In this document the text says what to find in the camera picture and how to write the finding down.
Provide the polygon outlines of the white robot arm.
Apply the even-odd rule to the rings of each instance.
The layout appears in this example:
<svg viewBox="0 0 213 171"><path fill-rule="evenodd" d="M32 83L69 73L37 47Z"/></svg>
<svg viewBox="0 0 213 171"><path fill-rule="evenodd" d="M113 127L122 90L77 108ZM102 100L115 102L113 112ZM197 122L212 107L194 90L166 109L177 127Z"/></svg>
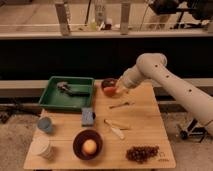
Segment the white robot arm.
<svg viewBox="0 0 213 171"><path fill-rule="evenodd" d="M138 87L144 80L152 79L178 101L213 136L213 97L179 78L167 68L167 58L162 53L141 54L136 64L118 79L118 92Z"/></svg>

